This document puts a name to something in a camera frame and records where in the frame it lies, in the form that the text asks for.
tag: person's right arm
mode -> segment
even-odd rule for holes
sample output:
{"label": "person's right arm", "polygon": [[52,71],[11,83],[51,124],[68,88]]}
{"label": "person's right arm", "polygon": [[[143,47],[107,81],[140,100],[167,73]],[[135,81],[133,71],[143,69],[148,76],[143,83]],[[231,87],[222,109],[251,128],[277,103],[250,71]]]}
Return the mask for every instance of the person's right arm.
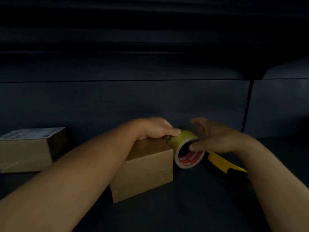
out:
{"label": "person's right arm", "polygon": [[234,152],[245,164],[272,231],[309,231],[309,189],[256,139],[199,117],[206,139],[191,151]]}

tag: cardboard box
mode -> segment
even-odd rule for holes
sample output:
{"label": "cardboard box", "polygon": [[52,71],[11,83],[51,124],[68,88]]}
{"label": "cardboard box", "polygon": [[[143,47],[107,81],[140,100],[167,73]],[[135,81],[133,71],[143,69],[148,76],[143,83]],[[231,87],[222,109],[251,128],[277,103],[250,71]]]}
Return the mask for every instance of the cardboard box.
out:
{"label": "cardboard box", "polygon": [[110,183],[113,202],[173,181],[173,149],[163,139],[136,141]]}
{"label": "cardboard box", "polygon": [[42,171],[68,151],[64,127],[15,130],[0,136],[0,171]]}

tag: yellow tape roll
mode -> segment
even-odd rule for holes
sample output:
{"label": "yellow tape roll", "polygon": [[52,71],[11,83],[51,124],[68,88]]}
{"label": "yellow tape roll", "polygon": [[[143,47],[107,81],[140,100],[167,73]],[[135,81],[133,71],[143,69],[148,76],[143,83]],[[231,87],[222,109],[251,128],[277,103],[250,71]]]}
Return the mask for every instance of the yellow tape roll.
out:
{"label": "yellow tape roll", "polygon": [[[180,168],[182,168],[182,169],[192,168],[193,166],[197,165],[201,161],[201,159],[203,158],[205,151],[192,152],[188,149],[189,146],[186,145],[187,142],[190,142],[190,141],[196,140],[196,139],[198,139],[198,136],[196,136],[194,133],[192,133],[188,130],[182,130],[181,133],[178,136],[171,137],[168,140],[168,144],[174,150],[175,163]],[[181,150],[181,153],[185,153],[184,156],[179,157],[179,151],[180,150]]]}

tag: person's left arm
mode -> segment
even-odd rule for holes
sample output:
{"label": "person's left arm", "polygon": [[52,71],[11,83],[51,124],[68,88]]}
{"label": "person's left arm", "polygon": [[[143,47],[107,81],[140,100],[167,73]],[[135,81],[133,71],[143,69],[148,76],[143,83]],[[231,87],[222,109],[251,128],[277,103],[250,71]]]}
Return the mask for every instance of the person's left arm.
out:
{"label": "person's left arm", "polygon": [[179,134],[163,118],[137,119],[78,146],[0,201],[0,231],[73,230],[136,140]]}

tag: person's left hand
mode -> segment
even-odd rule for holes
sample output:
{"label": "person's left hand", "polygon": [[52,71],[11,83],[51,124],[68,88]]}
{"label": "person's left hand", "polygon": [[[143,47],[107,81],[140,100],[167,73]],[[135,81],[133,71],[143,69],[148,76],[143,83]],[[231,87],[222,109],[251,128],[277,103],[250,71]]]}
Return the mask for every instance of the person's left hand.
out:
{"label": "person's left hand", "polygon": [[181,130],[173,128],[172,125],[162,117],[141,118],[139,122],[140,133],[137,137],[142,140],[148,137],[161,138],[166,135],[177,136]]}

